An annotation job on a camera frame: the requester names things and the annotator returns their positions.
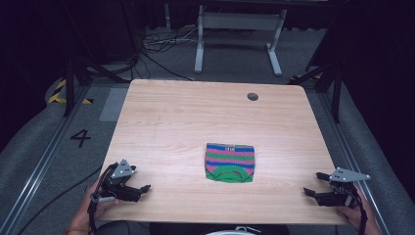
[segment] wooden table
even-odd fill
[[[258,100],[248,99],[252,92]],[[207,143],[254,146],[254,181],[207,179]],[[121,159],[137,166],[128,186],[152,187],[103,220],[346,223],[303,193],[330,191],[315,172],[334,166],[299,86],[134,80],[104,168]]]

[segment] metal frame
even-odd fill
[[[342,151],[346,157],[346,163],[348,165],[348,168],[352,171],[361,173],[360,167],[357,164],[357,160],[354,157],[353,151],[349,147],[346,137],[343,134],[343,131],[340,127],[340,125],[334,120],[331,112],[331,104],[329,101],[329,98],[326,94],[318,93],[318,98],[321,102],[321,105],[324,108],[324,111],[326,113],[327,118],[330,120],[331,126],[333,130],[336,133],[336,137],[338,139],[338,142],[340,143],[340,146],[342,147]],[[362,190],[363,195],[366,197],[366,199],[372,204],[372,206],[375,208],[375,215],[377,217],[377,222],[379,227],[382,230],[383,234],[391,234],[385,220],[383,219],[381,212],[379,211],[378,205],[375,202],[375,199],[373,198],[373,194],[367,184],[366,181],[358,181],[357,184],[359,185],[360,189]]]
[[[24,212],[26,211],[40,183],[42,182],[43,177],[49,168],[49,165],[52,163],[52,160],[55,159],[57,149],[62,142],[62,138],[66,130],[69,127],[70,121],[73,119],[78,107],[85,99],[88,90],[88,86],[81,86],[79,88],[76,94],[75,104],[72,111],[68,114],[67,117],[63,117],[59,123],[59,126],[55,131],[51,141],[49,142],[45,152],[43,153],[42,158],[39,160],[36,168],[26,182],[21,194],[19,195],[11,211],[3,222],[3,225],[0,228],[0,235],[13,234],[14,230],[18,226]]]
[[[275,48],[287,10],[282,10],[280,15],[260,15],[260,14],[235,14],[235,13],[210,13],[205,12],[204,6],[199,8],[198,20],[198,49],[196,51],[195,73],[202,72],[204,62],[204,28],[237,28],[255,30],[273,30],[274,36],[271,43],[266,44],[269,60],[276,76],[282,74],[278,63]]]

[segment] wire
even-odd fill
[[[164,70],[166,70],[166,71],[170,72],[171,74],[176,75],[176,76],[179,76],[179,77],[183,77],[183,78],[185,78],[185,79],[187,79],[187,80],[190,80],[190,81],[193,81],[193,79],[192,79],[192,78],[189,78],[189,77],[184,76],[184,75],[180,75],[180,74],[178,74],[178,73],[176,73],[176,72],[174,72],[174,71],[171,71],[171,70],[169,70],[168,68],[166,68],[166,67],[162,66],[159,62],[157,62],[157,61],[153,60],[153,59],[152,59],[151,57],[149,57],[147,54],[143,53],[143,55],[144,55],[145,57],[147,57],[150,61],[154,62],[156,65],[158,65],[158,66],[162,67]]]
[[[92,197],[94,197],[95,199],[99,198],[99,190],[101,185],[103,184],[104,179],[106,178],[108,172],[115,168],[117,166],[117,164],[110,164],[105,170],[104,173],[101,174],[100,179],[98,181],[97,187],[95,188],[94,193],[92,194]],[[88,214],[89,214],[89,226],[91,227],[92,232],[95,234],[97,232],[97,227],[95,226],[95,221],[94,221],[94,213],[97,209],[97,204],[96,202],[93,202],[91,200],[89,207],[88,207]]]
[[[129,70],[132,70],[132,68],[135,66],[135,65],[137,65],[137,62],[138,62],[138,60],[137,60],[137,55],[136,54],[134,54],[134,55],[132,55],[131,56],[131,58],[130,59],[128,59],[127,61],[126,61],[126,66],[125,67],[123,67],[123,68],[120,68],[120,69],[117,69],[117,70],[110,70],[110,72],[111,73],[113,73],[113,74],[119,74],[119,73],[122,73],[122,72],[125,72],[125,71],[129,71]],[[99,72],[99,71],[95,71],[94,69],[93,70],[89,70],[89,73],[91,73],[92,75],[104,75],[104,74],[102,74],[101,72]]]
[[[137,72],[137,74],[140,76],[140,78],[143,79],[143,76],[140,74],[140,72],[137,70],[137,68],[134,67],[134,70],[135,70],[135,72]]]
[[[141,61],[141,62],[143,62],[144,66],[145,66],[145,68],[146,68],[146,72],[149,74],[149,75],[147,76],[147,79],[150,79],[150,76],[151,76],[152,74],[150,73],[149,69],[147,68],[147,64],[146,64],[146,63],[143,61],[143,59],[141,59],[141,58],[140,58],[140,61]]]
[[[359,235],[364,235],[365,230],[366,230],[366,222],[367,222],[367,213],[366,210],[363,208],[363,203],[361,198],[356,194],[354,195],[353,192],[348,191],[348,190],[344,190],[344,192],[346,192],[349,196],[351,196],[359,205],[360,207],[360,229],[359,229]]]
[[[27,227],[47,208],[49,207],[51,204],[53,204],[54,202],[56,202],[59,198],[61,198],[62,196],[64,196],[67,192],[69,192],[70,190],[72,190],[73,188],[75,188],[76,186],[78,186],[79,184],[85,182],[86,180],[88,180],[90,177],[92,177],[94,174],[96,174],[98,171],[100,171],[102,168],[102,166],[99,166],[97,169],[95,169],[92,173],[90,173],[88,176],[86,176],[85,178],[83,178],[82,180],[80,180],[79,182],[75,183],[74,185],[70,186],[69,189],[65,190],[64,192],[60,193],[58,196],[56,196],[54,199],[52,199],[49,203],[47,203],[45,206],[43,206],[43,208],[41,208],[24,226],[23,228],[19,231],[18,235],[21,235],[25,229],[27,229]]]
[[[92,54],[91,50],[89,49],[88,44],[86,43],[85,38],[82,36],[82,33],[80,32],[79,28],[77,27],[76,22],[75,22],[75,20],[73,19],[72,15],[70,14],[70,11],[69,11],[69,9],[68,9],[67,4],[65,3],[65,0],[61,0],[61,2],[62,2],[62,5],[63,5],[63,6],[64,6],[64,8],[65,8],[65,11],[66,11],[66,13],[67,13],[67,15],[68,15],[68,17],[69,17],[69,19],[70,19],[70,22],[71,22],[72,26],[74,27],[74,29],[75,29],[76,33],[78,34],[78,36],[79,36],[80,40],[82,41],[82,44],[83,44],[83,46],[85,47],[85,50],[87,51],[88,55],[91,57],[91,59],[92,59],[92,60],[93,60],[93,61],[94,61],[97,65],[100,65],[100,63],[98,62],[98,60],[94,57],[94,55]],[[126,64],[126,67],[121,68],[121,69],[118,69],[118,70],[111,70],[111,72],[112,72],[112,73],[114,73],[114,74],[118,74],[118,73],[121,73],[121,72],[124,72],[124,71],[128,71],[128,70],[130,70],[130,69],[131,69],[131,68],[132,68],[135,64],[137,64],[137,60],[134,60],[134,59],[133,59],[134,57],[137,57],[137,55],[136,55],[135,53],[136,53],[136,52],[134,52],[134,54],[133,54],[133,56],[131,57],[131,59],[129,59],[129,60],[128,60],[128,62],[127,62],[127,64]],[[102,73],[100,73],[100,72],[98,72],[98,71],[90,71],[90,70],[89,70],[89,72],[90,72],[91,74],[93,74],[93,75],[102,74]]]
[[[171,33],[169,33],[163,39],[161,39],[161,37],[157,34],[147,35],[143,39],[143,49],[147,53],[166,52],[166,51],[170,50],[171,48],[173,48],[176,45],[183,45],[183,44],[185,44],[189,41],[197,42],[197,41],[191,39],[196,34],[197,29],[198,28],[195,27],[190,31],[184,32],[184,34],[179,34],[179,32],[176,31],[176,34],[173,37],[169,37],[171,35]],[[154,49],[154,48],[146,47],[146,46],[153,46],[154,47],[156,45],[159,45],[159,48]]]

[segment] striped cloth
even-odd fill
[[[207,143],[205,170],[208,179],[227,183],[252,182],[254,147]]]

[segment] human arm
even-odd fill
[[[98,180],[85,192],[83,196],[83,200],[79,206],[78,211],[73,216],[69,228],[71,229],[67,234],[68,235],[85,235],[88,234],[89,229],[89,214],[88,214],[88,207],[89,203],[91,202],[90,195],[94,193],[96,187],[98,185]],[[107,208],[110,208],[114,205],[118,205],[120,203],[119,199],[115,199],[111,202],[105,203],[98,203],[97,210],[94,213],[94,218],[99,218]]]
[[[378,224],[376,223],[375,215],[373,214],[372,208],[370,207],[369,202],[366,200],[366,198],[363,196],[363,193],[361,190],[356,187],[357,194],[359,195],[363,208],[366,210],[367,214],[367,221],[366,221],[366,229],[365,229],[365,235],[382,235],[381,230],[378,227]],[[357,231],[360,230],[360,218],[361,218],[361,212],[360,207],[355,207],[353,209],[349,207],[338,207],[337,208],[338,215],[345,217],[348,222],[353,226]]]

